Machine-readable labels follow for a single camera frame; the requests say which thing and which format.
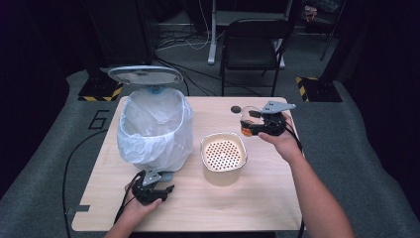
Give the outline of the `black cabinet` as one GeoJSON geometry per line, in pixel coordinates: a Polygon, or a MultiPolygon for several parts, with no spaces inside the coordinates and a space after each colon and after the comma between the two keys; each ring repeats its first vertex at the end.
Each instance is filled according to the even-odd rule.
{"type": "Polygon", "coordinates": [[[149,0],[85,0],[109,67],[151,64],[154,20],[149,0]]]}

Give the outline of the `black folding chair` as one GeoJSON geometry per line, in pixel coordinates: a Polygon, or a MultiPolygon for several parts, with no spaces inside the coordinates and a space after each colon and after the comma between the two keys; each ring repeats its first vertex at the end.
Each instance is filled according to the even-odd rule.
{"type": "Polygon", "coordinates": [[[225,30],[219,75],[225,95],[227,70],[274,71],[270,95],[274,95],[280,60],[294,24],[282,19],[241,19],[225,30]]]}

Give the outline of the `striped black stand base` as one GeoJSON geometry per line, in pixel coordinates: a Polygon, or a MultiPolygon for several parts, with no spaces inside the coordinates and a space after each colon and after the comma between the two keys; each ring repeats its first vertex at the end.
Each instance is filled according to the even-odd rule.
{"type": "Polygon", "coordinates": [[[82,101],[114,101],[122,91],[123,84],[99,70],[90,75],[78,93],[82,101]]]}
{"type": "Polygon", "coordinates": [[[300,96],[305,102],[342,102],[333,82],[324,82],[317,77],[295,78],[300,96]]]}

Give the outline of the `person's left hand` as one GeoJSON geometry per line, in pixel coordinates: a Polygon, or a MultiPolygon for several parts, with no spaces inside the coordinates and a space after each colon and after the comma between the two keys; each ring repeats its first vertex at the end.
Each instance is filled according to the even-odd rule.
{"type": "Polygon", "coordinates": [[[142,205],[138,201],[131,201],[125,207],[118,223],[127,229],[136,228],[149,214],[153,213],[162,203],[158,198],[148,205],[142,205]]]}

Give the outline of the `white desk frame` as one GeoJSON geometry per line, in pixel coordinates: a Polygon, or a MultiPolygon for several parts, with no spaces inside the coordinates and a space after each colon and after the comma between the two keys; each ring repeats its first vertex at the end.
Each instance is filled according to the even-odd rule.
{"type": "Polygon", "coordinates": [[[254,10],[246,11],[220,11],[217,9],[217,0],[212,0],[211,10],[211,41],[208,53],[207,63],[213,65],[216,61],[217,52],[217,27],[228,26],[234,21],[246,18],[262,18],[262,19],[284,19],[289,16],[293,0],[286,0],[285,10],[281,13],[265,13],[254,10]]]}

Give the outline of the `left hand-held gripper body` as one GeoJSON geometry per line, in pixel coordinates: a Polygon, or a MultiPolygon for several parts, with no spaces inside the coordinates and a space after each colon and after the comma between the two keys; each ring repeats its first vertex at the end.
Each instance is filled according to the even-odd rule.
{"type": "Polygon", "coordinates": [[[161,200],[165,200],[165,195],[160,194],[156,189],[156,185],[159,183],[161,179],[161,175],[157,172],[147,172],[141,171],[139,172],[139,178],[143,182],[143,189],[142,194],[140,196],[135,196],[135,198],[141,204],[150,204],[160,198],[161,200]]]}

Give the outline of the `white plastic trash bag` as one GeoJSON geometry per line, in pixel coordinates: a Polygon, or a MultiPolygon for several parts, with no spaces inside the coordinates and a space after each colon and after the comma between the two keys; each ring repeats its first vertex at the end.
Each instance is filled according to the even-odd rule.
{"type": "Polygon", "coordinates": [[[193,110],[182,92],[132,92],[119,120],[120,156],[138,169],[176,172],[193,149],[193,110]]]}

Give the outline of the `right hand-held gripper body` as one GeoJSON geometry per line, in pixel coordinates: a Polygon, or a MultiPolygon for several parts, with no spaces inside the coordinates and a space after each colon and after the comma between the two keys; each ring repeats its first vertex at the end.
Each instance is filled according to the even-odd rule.
{"type": "Polygon", "coordinates": [[[263,120],[263,131],[271,136],[279,136],[285,130],[286,119],[283,112],[296,107],[279,101],[269,101],[261,111],[263,120]]]}

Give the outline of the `white pedal trash bin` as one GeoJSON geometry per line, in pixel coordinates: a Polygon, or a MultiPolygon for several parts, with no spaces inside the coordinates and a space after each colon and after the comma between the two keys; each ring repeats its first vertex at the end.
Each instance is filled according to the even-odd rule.
{"type": "MultiPolygon", "coordinates": [[[[175,84],[179,84],[183,81],[183,76],[179,71],[173,68],[157,65],[130,65],[115,67],[108,71],[108,75],[118,82],[137,85],[137,90],[144,88],[152,93],[159,93],[164,88],[173,88],[175,84]]],[[[162,181],[170,181],[173,179],[174,172],[139,170],[157,172],[161,175],[162,181]]]]}

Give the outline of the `person's right hand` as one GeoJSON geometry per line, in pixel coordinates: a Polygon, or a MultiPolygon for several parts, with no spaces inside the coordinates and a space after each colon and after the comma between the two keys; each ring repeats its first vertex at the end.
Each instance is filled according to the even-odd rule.
{"type": "Polygon", "coordinates": [[[281,157],[290,165],[295,164],[303,158],[294,137],[289,132],[283,132],[279,136],[271,136],[267,133],[260,132],[258,136],[272,145],[274,145],[281,157]]]}

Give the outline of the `grey tape strip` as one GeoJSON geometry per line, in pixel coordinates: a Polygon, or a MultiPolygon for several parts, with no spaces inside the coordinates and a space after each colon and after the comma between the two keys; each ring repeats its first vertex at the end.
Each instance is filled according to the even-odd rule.
{"type": "Polygon", "coordinates": [[[66,215],[74,215],[77,212],[88,212],[90,209],[90,205],[78,205],[75,207],[67,208],[65,211],[66,215]]]}

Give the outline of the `beige container with perforated strainer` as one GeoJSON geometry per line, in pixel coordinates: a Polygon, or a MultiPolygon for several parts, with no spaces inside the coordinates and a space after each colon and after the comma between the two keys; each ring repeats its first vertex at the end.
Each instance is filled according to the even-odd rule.
{"type": "Polygon", "coordinates": [[[235,133],[215,133],[200,143],[203,174],[213,185],[227,186],[239,179],[248,154],[242,139],[235,133]]]}

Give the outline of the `clear plastic cup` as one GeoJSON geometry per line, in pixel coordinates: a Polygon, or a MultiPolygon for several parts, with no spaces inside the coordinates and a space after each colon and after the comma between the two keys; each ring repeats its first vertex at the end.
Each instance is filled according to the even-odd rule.
{"type": "Polygon", "coordinates": [[[259,111],[259,112],[261,112],[259,109],[257,109],[256,107],[254,107],[254,106],[246,106],[246,107],[244,107],[243,109],[242,109],[242,111],[241,111],[241,118],[240,118],[240,121],[241,120],[251,120],[251,121],[254,121],[255,123],[261,123],[262,124],[262,126],[261,127],[257,127],[257,128],[252,128],[252,129],[247,129],[247,128],[242,128],[241,127],[241,132],[245,135],[245,136],[248,136],[248,137],[251,137],[251,136],[256,136],[262,129],[263,129],[263,118],[261,117],[261,118],[254,118],[254,117],[251,117],[250,115],[249,115],[249,111],[250,110],[257,110],[257,111],[259,111]]]}

